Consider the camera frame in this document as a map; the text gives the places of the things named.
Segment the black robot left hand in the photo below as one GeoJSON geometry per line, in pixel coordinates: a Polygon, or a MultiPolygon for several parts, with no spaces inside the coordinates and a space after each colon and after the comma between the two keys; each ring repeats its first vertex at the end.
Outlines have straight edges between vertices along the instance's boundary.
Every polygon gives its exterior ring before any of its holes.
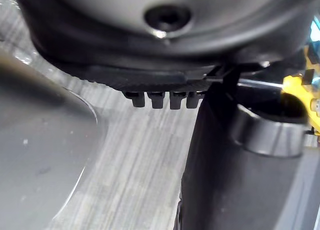
{"type": "Polygon", "coordinates": [[[320,0],[16,0],[50,64],[134,107],[198,108],[177,230],[317,230],[320,153],[301,97],[320,0]]]}

